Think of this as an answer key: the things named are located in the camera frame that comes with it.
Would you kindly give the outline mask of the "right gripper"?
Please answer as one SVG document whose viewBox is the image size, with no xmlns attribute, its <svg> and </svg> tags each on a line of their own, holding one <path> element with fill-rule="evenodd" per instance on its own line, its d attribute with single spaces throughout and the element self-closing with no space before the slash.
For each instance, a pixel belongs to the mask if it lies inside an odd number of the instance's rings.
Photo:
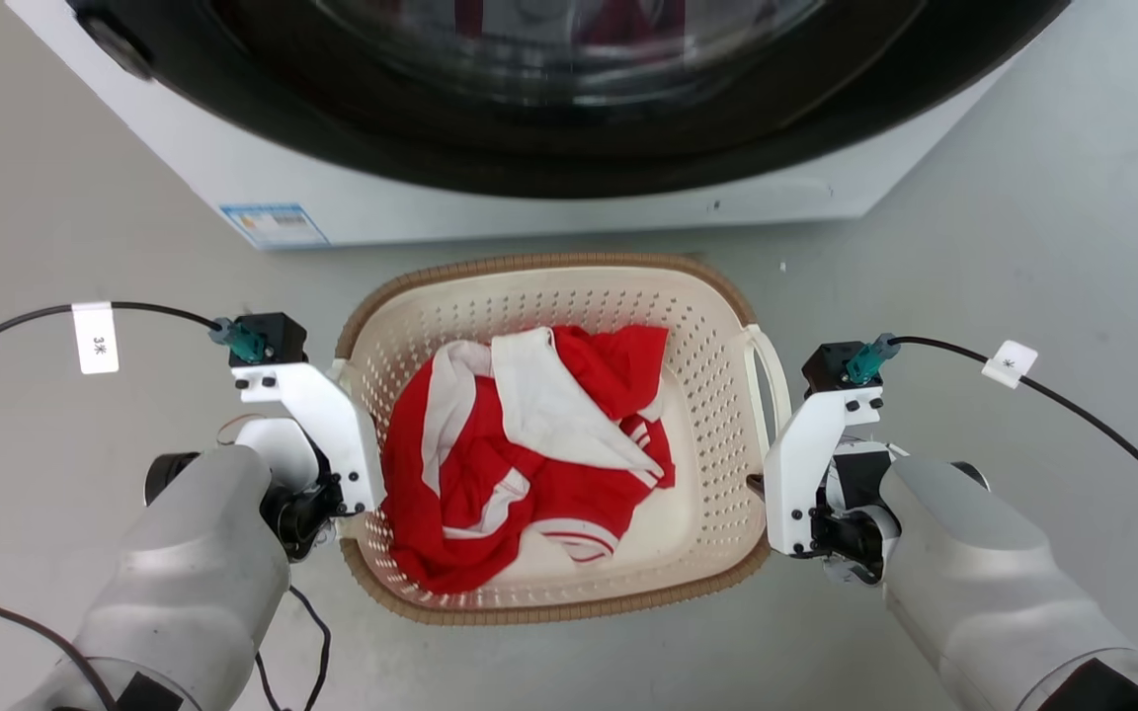
<svg viewBox="0 0 1138 711">
<path fill-rule="evenodd" d="M 902 524 L 881 499 L 882 478 L 907 450 L 889 443 L 844 439 L 834 450 L 813 510 L 813 549 L 836 584 L 877 587 L 902 535 Z M 765 501 L 762 473 L 747 487 Z"/>
</svg>

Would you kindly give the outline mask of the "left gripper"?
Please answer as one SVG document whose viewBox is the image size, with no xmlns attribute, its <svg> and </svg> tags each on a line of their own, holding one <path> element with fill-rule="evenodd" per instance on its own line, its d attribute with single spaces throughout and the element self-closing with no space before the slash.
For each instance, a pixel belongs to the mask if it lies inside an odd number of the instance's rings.
<svg viewBox="0 0 1138 711">
<path fill-rule="evenodd" d="M 290 563 L 335 537 L 343 487 L 330 460 L 292 419 L 261 417 L 240 428 L 236 445 L 256 450 L 271 473 L 259 513 Z"/>
</svg>

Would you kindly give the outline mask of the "cream perforated laundry basket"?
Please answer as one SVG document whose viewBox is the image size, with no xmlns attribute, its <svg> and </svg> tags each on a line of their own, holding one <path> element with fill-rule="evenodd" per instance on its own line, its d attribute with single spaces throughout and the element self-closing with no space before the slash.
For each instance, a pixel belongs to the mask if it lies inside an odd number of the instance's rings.
<svg viewBox="0 0 1138 711">
<path fill-rule="evenodd" d="M 516 255 L 424 268 L 370 294 L 343 329 L 333 363 L 352 399 L 387 429 L 394 402 L 443 344 L 531 326 L 663 326 L 663 419 L 679 483 L 642 506 L 618 557 L 574 567 L 526 537 L 516 567 L 477 592 L 424 592 L 389 554 L 382 513 L 343 526 L 339 548 L 363 590 L 419 625 L 552 625 L 721 593 L 772 549 L 747 477 L 772 446 L 765 411 L 791 415 L 787 383 L 753 306 L 704 263 L 674 255 Z"/>
</svg>

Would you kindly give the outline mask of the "red and white garment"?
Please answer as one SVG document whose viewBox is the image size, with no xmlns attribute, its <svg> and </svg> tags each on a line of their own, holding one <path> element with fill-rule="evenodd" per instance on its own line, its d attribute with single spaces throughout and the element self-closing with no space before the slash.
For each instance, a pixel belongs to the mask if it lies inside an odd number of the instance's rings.
<svg viewBox="0 0 1138 711">
<path fill-rule="evenodd" d="M 475 593 L 533 532 L 575 564 L 615 557 L 678 468 L 663 414 L 668 329 L 538 326 L 434 352 L 382 449 L 388 553 L 421 590 Z"/>
</svg>

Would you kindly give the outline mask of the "blue white energy label sticker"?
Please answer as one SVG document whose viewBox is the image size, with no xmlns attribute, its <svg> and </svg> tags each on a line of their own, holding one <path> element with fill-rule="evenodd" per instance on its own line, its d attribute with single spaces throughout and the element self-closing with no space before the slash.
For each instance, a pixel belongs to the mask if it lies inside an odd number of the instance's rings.
<svg viewBox="0 0 1138 711">
<path fill-rule="evenodd" d="M 331 246 L 324 231 L 311 220 L 299 202 L 221 205 L 217 210 L 251 246 L 262 251 Z"/>
</svg>

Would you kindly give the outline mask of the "white washing machine body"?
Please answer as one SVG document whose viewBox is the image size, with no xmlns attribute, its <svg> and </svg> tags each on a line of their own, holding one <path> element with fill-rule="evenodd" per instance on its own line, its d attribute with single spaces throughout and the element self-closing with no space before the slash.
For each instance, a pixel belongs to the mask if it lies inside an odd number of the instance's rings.
<svg viewBox="0 0 1138 711">
<path fill-rule="evenodd" d="M 217 210 L 299 202 L 330 247 L 858 220 L 997 84 L 993 69 L 943 104 L 853 147 L 726 185 L 657 197 L 518 199 L 417 188 L 325 165 L 132 78 L 79 28 L 64 0 L 5 0 L 155 156 Z"/>
</svg>

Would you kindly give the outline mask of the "black round washer door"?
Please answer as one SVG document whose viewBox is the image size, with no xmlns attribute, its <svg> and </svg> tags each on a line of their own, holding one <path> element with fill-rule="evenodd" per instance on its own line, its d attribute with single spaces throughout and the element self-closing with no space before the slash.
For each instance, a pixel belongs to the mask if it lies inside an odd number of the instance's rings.
<svg viewBox="0 0 1138 711">
<path fill-rule="evenodd" d="M 361 174 L 498 198 L 666 195 L 860 144 L 1071 0 L 60 0 L 141 84 Z"/>
</svg>

